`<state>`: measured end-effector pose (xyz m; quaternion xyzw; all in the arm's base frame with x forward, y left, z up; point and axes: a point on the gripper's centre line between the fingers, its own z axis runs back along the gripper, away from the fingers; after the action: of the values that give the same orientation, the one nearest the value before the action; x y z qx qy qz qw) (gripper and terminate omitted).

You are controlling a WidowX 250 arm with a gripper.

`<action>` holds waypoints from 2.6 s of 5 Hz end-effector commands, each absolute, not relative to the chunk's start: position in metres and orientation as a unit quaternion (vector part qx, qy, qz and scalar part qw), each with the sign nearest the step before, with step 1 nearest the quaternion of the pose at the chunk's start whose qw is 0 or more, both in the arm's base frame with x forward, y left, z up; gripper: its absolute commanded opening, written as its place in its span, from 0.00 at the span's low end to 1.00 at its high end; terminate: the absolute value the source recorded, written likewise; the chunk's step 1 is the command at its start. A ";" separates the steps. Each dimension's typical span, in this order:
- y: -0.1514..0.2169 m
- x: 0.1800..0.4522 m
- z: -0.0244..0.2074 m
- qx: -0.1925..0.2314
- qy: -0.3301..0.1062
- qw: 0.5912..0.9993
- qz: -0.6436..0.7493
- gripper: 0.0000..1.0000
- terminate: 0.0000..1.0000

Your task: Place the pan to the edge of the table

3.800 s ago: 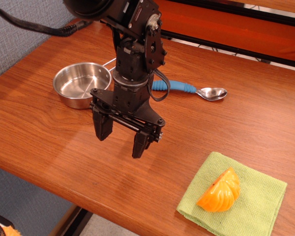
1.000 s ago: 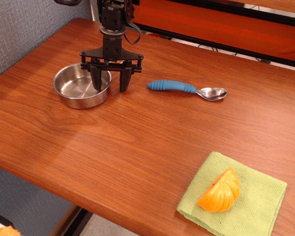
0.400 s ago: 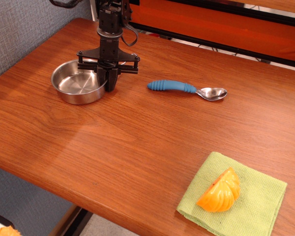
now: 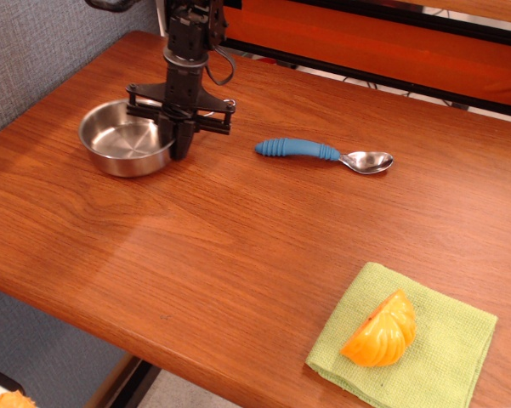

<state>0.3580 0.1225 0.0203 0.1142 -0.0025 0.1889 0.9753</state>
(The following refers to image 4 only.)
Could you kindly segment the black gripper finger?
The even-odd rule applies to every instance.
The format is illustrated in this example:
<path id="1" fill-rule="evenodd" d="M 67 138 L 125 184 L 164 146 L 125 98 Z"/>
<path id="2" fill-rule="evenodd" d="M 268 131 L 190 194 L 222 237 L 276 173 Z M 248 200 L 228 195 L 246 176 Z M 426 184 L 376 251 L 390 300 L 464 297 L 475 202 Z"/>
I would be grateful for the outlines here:
<path id="1" fill-rule="evenodd" d="M 159 115 L 156 121 L 156 125 L 161 147 L 170 147 L 177 138 L 177 123 L 170 119 L 168 116 Z"/>
<path id="2" fill-rule="evenodd" d="M 176 160 L 180 161 L 186 158 L 191 141 L 196 130 L 196 124 L 193 121 L 184 121 L 177 125 L 176 132 Z"/>

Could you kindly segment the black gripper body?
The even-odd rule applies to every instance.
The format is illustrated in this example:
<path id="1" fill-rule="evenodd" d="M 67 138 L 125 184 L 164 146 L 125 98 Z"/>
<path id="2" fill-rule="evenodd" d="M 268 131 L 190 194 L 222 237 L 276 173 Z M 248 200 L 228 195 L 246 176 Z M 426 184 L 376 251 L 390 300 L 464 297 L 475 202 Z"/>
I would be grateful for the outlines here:
<path id="1" fill-rule="evenodd" d="M 192 121 L 195 130 L 228 134 L 236 108 L 206 91 L 202 85 L 207 64 L 167 67 L 162 83 L 129 84 L 127 113 L 157 122 L 166 118 L 173 123 Z"/>

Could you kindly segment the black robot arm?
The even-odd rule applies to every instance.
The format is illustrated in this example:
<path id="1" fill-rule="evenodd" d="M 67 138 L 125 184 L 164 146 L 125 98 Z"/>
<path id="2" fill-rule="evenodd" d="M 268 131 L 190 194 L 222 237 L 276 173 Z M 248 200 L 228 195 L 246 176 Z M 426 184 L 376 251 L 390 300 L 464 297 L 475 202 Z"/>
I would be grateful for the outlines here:
<path id="1" fill-rule="evenodd" d="M 166 1 L 166 81 L 127 86 L 127 113 L 151 119 L 176 161 L 185 159 L 194 135 L 201 130 L 230 132 L 236 103 L 211 95 L 202 84 L 205 75 L 214 79 L 208 65 L 211 51 L 223 56 L 232 70 L 236 68 L 220 47 L 228 26 L 223 7 L 222 1 Z"/>

